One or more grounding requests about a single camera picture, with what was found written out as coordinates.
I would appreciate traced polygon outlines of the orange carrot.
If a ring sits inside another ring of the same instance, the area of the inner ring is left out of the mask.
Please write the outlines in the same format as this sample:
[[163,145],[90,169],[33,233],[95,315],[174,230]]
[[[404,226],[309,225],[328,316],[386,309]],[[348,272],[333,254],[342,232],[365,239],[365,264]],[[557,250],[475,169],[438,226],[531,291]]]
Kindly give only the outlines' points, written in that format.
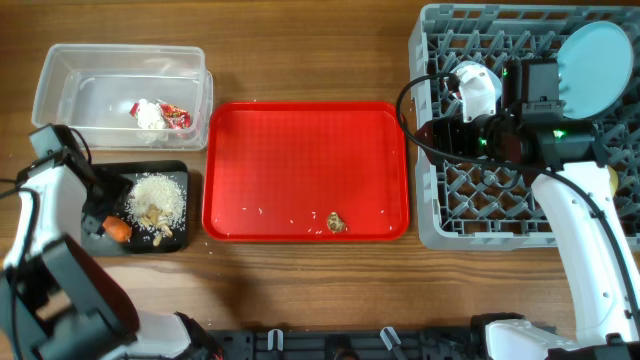
[[118,217],[108,216],[104,220],[102,227],[105,232],[118,243],[125,243],[131,239],[132,228]]

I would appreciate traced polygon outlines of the food scraps with rice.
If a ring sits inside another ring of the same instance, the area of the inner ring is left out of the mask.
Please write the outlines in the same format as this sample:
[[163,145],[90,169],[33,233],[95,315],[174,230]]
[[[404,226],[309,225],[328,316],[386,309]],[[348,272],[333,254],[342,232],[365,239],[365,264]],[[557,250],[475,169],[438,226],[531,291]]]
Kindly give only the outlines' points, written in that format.
[[143,173],[129,193],[124,214],[145,242],[168,245],[186,229],[187,192],[175,176]]

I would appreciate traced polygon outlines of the white tissue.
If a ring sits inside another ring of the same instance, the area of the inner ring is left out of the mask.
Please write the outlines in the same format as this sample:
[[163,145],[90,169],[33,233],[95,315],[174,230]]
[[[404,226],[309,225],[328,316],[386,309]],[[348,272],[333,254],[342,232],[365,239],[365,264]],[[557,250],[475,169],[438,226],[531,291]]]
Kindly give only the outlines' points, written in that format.
[[158,103],[140,99],[130,110],[141,132],[137,135],[146,143],[161,142],[168,139],[167,124]]

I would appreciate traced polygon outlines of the red snack wrapper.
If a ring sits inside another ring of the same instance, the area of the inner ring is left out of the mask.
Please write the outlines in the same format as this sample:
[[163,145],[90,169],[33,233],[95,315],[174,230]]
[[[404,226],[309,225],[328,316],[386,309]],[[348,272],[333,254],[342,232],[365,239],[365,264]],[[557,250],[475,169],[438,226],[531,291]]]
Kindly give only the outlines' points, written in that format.
[[161,114],[167,126],[171,129],[186,129],[192,125],[191,115],[188,111],[171,104],[159,105]]

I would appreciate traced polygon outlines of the brown mushroom piece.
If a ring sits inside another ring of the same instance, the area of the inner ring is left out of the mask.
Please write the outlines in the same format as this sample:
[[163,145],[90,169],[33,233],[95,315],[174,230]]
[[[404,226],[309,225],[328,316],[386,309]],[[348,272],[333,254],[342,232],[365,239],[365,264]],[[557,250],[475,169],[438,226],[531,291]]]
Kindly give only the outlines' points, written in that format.
[[326,224],[332,233],[341,233],[346,230],[346,223],[336,212],[331,212],[328,215]]

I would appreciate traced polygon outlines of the light blue plate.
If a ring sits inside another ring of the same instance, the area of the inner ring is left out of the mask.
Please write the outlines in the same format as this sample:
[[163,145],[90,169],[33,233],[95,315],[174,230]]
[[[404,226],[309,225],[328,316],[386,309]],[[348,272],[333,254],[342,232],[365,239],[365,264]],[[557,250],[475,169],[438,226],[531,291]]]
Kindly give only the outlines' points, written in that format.
[[632,73],[633,47],[618,25],[598,21],[574,32],[558,51],[557,62],[564,115],[584,119],[622,94]]

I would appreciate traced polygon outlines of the light blue bowl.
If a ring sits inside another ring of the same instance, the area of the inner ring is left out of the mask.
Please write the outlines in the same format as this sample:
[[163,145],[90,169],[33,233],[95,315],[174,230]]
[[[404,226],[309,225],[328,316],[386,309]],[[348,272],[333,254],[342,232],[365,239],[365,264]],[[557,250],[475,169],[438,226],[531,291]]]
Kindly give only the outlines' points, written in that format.
[[502,95],[502,83],[501,83],[500,78],[492,70],[490,70],[487,66],[485,66],[485,65],[483,65],[483,64],[481,64],[479,62],[466,60],[466,61],[462,61],[458,65],[456,65],[451,70],[451,72],[454,73],[457,76],[460,76],[464,70],[469,70],[471,67],[479,67],[485,73],[487,73],[489,75],[489,78],[490,78],[491,83],[492,83],[492,85],[494,87],[494,90],[495,90],[495,100],[498,101],[501,98],[501,95]]

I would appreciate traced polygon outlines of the yellow cup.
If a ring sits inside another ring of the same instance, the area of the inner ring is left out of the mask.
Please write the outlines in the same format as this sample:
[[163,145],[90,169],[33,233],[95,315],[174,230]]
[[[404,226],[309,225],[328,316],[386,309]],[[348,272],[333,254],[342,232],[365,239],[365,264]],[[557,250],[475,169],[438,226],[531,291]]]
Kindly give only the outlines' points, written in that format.
[[611,196],[615,196],[619,188],[619,177],[617,175],[616,170],[613,169],[612,167],[608,166],[607,170],[609,174],[610,193],[611,193]]

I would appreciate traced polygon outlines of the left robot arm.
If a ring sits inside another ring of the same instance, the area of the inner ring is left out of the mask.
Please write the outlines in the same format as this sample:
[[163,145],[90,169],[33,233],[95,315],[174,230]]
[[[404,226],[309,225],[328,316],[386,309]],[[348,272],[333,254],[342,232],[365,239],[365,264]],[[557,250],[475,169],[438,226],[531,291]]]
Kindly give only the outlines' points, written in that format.
[[85,251],[132,183],[93,166],[75,129],[48,124],[29,136],[37,155],[11,180],[16,237],[1,270],[1,329],[17,359],[221,359],[194,319],[138,311]]

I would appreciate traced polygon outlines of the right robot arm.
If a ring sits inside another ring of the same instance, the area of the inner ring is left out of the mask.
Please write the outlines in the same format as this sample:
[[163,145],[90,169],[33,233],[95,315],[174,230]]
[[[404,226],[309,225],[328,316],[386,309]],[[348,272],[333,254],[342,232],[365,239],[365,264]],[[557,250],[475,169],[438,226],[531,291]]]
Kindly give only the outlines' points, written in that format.
[[508,62],[502,90],[478,64],[445,75],[463,114],[411,134],[433,162],[475,163],[526,175],[556,240],[576,318],[568,340],[518,315],[473,319],[488,359],[635,359],[639,272],[619,222],[607,154],[594,125],[564,116],[553,59]]

